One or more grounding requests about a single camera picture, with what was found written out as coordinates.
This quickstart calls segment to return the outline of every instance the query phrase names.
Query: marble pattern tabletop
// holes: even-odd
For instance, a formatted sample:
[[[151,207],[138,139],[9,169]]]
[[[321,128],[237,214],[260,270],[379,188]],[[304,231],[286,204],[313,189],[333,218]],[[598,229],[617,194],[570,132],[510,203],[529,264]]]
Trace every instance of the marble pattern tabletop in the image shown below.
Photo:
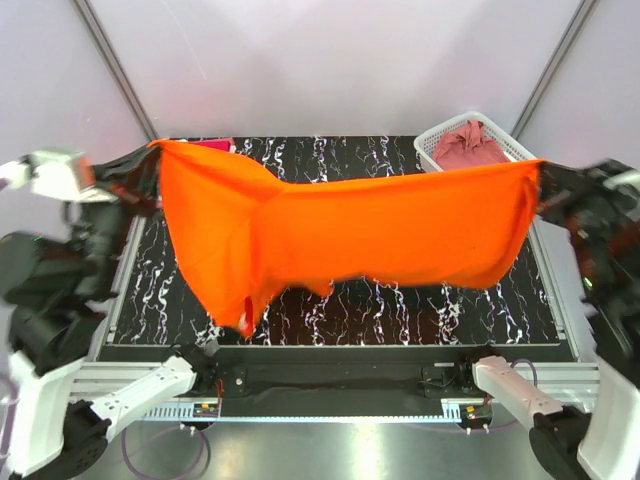
[[[413,137],[275,137],[235,141],[238,153],[262,163],[288,182],[328,182],[422,171]],[[399,243],[380,248],[403,247]],[[425,251],[425,255],[437,254]],[[200,343],[211,337],[217,337],[221,344],[255,345],[558,341],[529,240],[511,271],[488,290],[446,285],[398,288],[363,279],[336,285],[334,293],[326,298],[290,288],[264,312],[256,335],[244,340],[232,330],[216,327],[191,293],[178,270],[166,220],[159,213],[145,225],[112,344]]]

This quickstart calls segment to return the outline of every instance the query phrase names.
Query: orange shirt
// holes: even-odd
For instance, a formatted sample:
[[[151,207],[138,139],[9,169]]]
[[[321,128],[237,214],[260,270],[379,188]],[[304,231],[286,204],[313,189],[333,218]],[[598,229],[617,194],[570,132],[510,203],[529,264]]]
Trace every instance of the orange shirt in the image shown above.
[[[216,324],[246,335],[287,286],[328,295],[333,281],[362,275],[496,284],[535,217],[543,162],[301,185],[242,155],[154,144],[184,279]]]

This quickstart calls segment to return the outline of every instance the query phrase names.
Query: white wall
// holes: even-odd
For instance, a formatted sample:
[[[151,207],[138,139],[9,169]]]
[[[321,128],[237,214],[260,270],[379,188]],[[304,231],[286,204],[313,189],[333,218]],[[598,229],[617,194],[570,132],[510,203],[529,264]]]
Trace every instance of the white wall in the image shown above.
[[[2,0],[0,50],[0,163],[47,146],[102,162],[145,143],[71,2]],[[60,202],[3,190],[0,237],[16,230],[66,238]],[[0,306],[3,371],[10,311]]]
[[[578,0],[92,0],[161,136],[511,129]]]
[[[520,141],[540,157],[588,166],[611,157],[640,168],[640,2],[598,4]],[[578,269],[566,233],[545,231],[556,275],[584,345],[591,345]]]

